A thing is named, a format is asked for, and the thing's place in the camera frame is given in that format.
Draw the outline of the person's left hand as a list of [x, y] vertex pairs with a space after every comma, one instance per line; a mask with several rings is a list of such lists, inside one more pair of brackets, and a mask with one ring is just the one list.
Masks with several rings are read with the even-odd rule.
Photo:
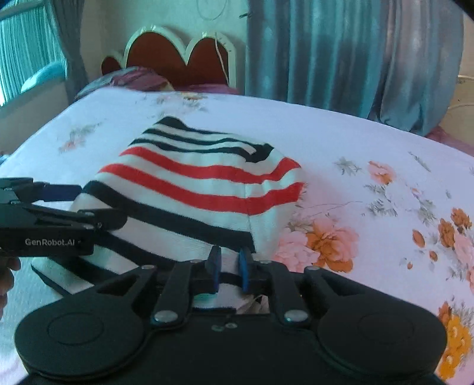
[[15, 286], [14, 272], [21, 269], [18, 257], [2, 257], [0, 264], [0, 315], [3, 317], [8, 302], [8, 293]]

